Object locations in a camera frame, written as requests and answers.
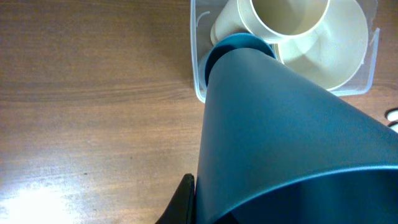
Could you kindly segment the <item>blue cup front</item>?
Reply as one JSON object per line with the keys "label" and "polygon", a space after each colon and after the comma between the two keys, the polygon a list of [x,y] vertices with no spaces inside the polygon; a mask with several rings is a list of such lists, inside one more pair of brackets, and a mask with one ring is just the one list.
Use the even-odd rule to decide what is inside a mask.
{"label": "blue cup front", "polygon": [[396,223],[397,134],[254,49],[211,69],[197,222]]}

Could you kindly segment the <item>cream bowl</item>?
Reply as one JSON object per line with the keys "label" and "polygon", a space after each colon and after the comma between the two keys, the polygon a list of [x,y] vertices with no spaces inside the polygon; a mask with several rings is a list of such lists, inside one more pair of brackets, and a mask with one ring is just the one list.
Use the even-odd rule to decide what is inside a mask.
{"label": "cream bowl", "polygon": [[276,45],[275,53],[284,65],[331,91],[359,70],[368,40],[368,24],[359,3],[334,0],[314,31]]}

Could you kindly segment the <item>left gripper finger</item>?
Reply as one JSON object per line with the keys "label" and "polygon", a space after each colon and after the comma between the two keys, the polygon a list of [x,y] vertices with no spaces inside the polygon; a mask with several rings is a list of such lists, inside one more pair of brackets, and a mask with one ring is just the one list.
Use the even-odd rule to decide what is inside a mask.
{"label": "left gripper finger", "polygon": [[185,174],[181,179],[165,211],[155,224],[195,223],[195,178]]}

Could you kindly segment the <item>blue cup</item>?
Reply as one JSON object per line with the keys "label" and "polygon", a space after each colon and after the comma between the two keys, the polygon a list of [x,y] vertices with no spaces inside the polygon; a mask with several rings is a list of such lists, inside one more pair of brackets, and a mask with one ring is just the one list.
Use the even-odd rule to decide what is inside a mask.
{"label": "blue cup", "polygon": [[200,83],[204,89],[207,89],[210,72],[216,61],[224,54],[236,49],[249,48],[256,49],[262,53],[276,58],[272,47],[259,37],[249,33],[232,34],[218,42],[205,56],[200,60],[198,66],[198,75]]}
{"label": "blue cup", "polygon": [[254,49],[211,69],[197,222],[396,223],[397,134]]}

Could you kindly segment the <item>cream cup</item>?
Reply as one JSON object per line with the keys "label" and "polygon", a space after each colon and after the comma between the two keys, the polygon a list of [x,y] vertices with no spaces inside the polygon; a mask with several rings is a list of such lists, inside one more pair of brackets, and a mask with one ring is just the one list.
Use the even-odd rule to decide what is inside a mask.
{"label": "cream cup", "polygon": [[270,44],[301,37],[323,20],[330,0],[229,0],[212,25],[217,44],[238,32],[249,32]]}

